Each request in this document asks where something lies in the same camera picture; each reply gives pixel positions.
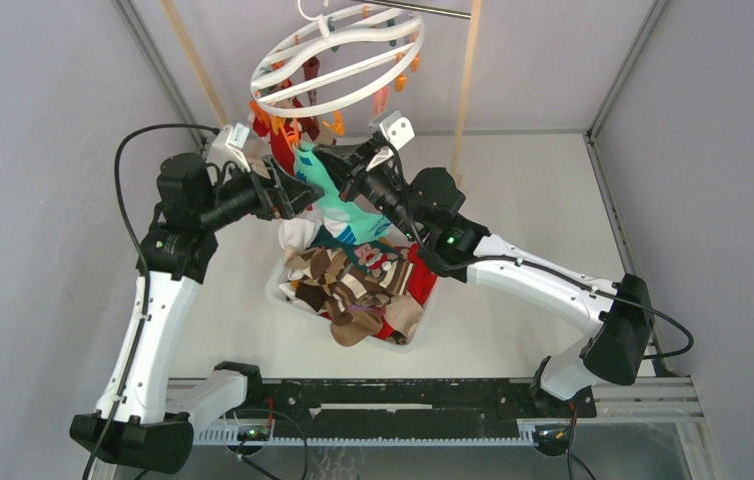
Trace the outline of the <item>orange clothes peg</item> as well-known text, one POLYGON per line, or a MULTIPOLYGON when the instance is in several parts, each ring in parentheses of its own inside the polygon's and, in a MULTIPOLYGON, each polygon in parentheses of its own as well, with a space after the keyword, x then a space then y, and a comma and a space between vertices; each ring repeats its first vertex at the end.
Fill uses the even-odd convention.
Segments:
POLYGON ((292 151, 300 148, 301 130, 296 118, 284 121, 280 127, 280 131, 292 151))

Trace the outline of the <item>mint green sock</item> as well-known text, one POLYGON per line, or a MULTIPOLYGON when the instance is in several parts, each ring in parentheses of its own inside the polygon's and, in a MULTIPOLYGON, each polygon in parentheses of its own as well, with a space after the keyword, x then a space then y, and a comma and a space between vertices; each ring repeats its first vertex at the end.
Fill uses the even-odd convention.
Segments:
POLYGON ((322 190, 317 201, 324 227, 338 241, 359 245, 379 240, 389 233, 391 222, 383 215, 362 210, 353 202, 340 198, 340 191, 331 180, 322 160, 314 153, 315 144, 302 140, 295 152, 295 176, 322 190))

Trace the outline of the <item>white round clip hanger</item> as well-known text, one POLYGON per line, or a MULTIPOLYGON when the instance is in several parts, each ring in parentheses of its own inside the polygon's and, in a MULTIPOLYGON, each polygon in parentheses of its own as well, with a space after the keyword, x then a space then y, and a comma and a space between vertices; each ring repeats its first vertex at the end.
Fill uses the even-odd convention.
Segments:
POLYGON ((420 69, 425 23, 418 12, 365 3, 304 20, 250 77, 252 106, 269 115, 333 115, 369 101, 382 106, 420 69))

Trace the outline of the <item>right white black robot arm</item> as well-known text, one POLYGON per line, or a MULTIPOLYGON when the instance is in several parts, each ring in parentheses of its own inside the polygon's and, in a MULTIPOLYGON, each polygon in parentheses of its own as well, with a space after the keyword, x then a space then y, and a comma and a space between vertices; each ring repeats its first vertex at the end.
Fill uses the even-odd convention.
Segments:
POLYGON ((519 249, 461 214, 466 197, 445 168, 425 168, 407 181, 395 156, 377 158, 383 148, 369 140, 312 152, 341 199, 364 198, 418 244, 432 272, 513 294, 581 332, 581 340, 537 369, 530 391, 537 412, 558 415, 588 386, 635 383, 655 320, 642 278, 585 276, 519 249))

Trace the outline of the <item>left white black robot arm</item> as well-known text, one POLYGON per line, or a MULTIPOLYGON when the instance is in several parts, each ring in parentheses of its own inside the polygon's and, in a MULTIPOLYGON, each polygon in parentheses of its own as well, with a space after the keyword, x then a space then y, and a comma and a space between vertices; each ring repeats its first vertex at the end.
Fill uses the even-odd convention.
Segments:
POLYGON ((76 415, 70 436, 92 458, 147 472, 175 474, 197 433, 230 410, 258 414, 266 394, 254 365, 222 362, 173 400, 166 397, 182 327, 215 254, 216 232, 245 216, 291 219, 323 195, 272 160, 268 173, 236 169, 215 184, 196 153, 166 159, 160 202, 142 240, 136 296, 111 378, 93 412, 76 415))

